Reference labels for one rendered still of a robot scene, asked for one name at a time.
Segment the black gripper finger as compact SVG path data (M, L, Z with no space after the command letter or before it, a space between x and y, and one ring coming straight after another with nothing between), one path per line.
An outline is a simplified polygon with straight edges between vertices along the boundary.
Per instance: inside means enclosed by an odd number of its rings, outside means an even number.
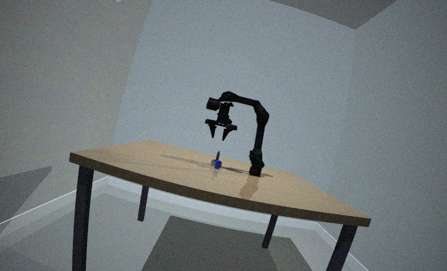
M232 130L224 129L224 131L223 131L223 138L222 138L222 141L226 138L227 134L228 134L230 131L232 131Z
M212 138L213 138L213 137L214 137L214 134L215 134L215 129L216 129L217 126L212 126L212 125L208 125L208 126L210 127L211 136L212 136Z

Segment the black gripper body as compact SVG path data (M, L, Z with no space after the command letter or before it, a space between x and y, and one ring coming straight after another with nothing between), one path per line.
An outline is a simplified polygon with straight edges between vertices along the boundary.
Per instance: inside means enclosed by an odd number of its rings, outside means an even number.
M228 129L228 130L237 130L237 125L227 124L227 118L229 117L228 113L219 112L219 113L217 113L217 115L218 115L218 118L216 121L206 119L205 124L209 124L212 126L215 126L215 125L223 126L223 127L226 127L226 129Z

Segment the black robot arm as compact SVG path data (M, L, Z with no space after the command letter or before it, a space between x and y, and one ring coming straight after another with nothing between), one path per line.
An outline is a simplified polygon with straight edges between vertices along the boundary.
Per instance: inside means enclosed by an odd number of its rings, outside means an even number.
M225 103L220 103L225 102ZM253 100L245 97L241 97L231 91L223 92L219 99L209 98L206 109L218 110L219 112L229 113L230 106L234 106L233 103L226 102L237 102L246 104L248 106L253 106L254 112L256 113L257 121L257 131L256 139L253 151L250 151L250 161L251 167L249 169L249 174L251 176L260 177L262 168L264 168L264 162L262 160L262 142L265 126L269 120L269 114L266 109L261 105L260 101Z

